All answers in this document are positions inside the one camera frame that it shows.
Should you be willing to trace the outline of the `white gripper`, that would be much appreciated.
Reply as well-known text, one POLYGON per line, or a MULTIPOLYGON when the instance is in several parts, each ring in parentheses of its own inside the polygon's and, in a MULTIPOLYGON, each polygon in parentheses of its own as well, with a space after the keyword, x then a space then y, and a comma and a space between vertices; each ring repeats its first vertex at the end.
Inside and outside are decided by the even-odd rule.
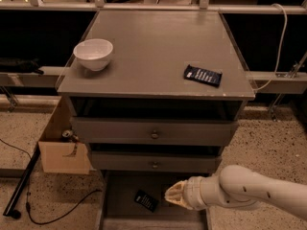
POLYGON ((167 202, 186 207, 189 210, 201 211, 208 207, 201 196, 201 185, 205 178, 192 176, 187 181, 179 181, 171 186, 164 195, 167 202))

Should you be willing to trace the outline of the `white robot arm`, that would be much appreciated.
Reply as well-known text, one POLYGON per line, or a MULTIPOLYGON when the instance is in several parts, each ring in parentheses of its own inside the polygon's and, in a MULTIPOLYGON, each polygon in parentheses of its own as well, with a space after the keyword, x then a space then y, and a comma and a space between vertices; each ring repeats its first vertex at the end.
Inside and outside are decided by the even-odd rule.
POLYGON ((192 176, 171 186, 165 200, 188 210, 211 206, 253 210, 265 202, 300 219, 307 219, 307 186, 264 176, 239 165, 219 174, 192 176))

